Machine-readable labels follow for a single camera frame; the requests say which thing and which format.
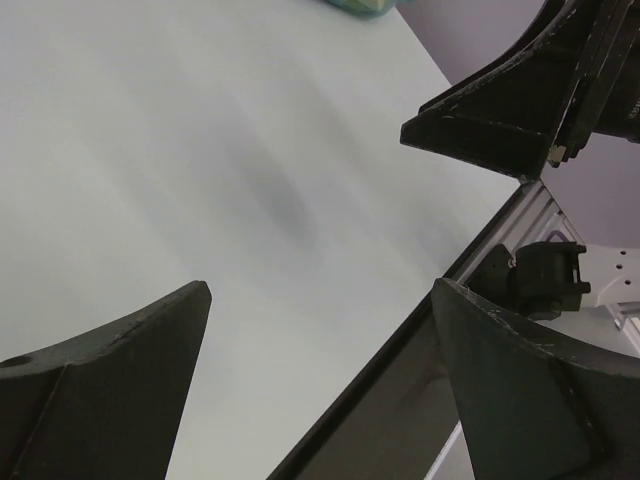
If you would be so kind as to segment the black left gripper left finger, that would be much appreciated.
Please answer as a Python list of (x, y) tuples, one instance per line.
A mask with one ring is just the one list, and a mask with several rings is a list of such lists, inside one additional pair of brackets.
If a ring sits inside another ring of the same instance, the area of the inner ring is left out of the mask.
[(193, 281), (1, 363), (4, 479), (163, 479), (212, 296)]

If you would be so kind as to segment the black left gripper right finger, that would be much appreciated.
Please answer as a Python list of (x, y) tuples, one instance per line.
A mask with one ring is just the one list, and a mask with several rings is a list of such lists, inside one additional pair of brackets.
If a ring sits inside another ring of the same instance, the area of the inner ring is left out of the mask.
[(639, 361), (439, 278), (437, 333), (478, 479), (636, 479)]

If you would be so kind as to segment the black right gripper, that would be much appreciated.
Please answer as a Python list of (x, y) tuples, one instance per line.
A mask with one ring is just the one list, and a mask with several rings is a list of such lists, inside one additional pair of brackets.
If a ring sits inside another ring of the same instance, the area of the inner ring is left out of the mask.
[(536, 179), (592, 134), (639, 142), (639, 3), (546, 1), (496, 60), (422, 105), (401, 144)]

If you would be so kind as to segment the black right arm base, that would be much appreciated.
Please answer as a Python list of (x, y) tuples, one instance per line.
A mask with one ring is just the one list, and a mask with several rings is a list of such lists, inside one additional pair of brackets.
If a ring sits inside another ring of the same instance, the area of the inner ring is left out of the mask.
[(488, 301), (535, 321), (550, 321), (565, 311), (577, 312), (591, 285), (581, 279), (576, 242), (535, 242), (510, 253), (494, 246), (467, 280)]

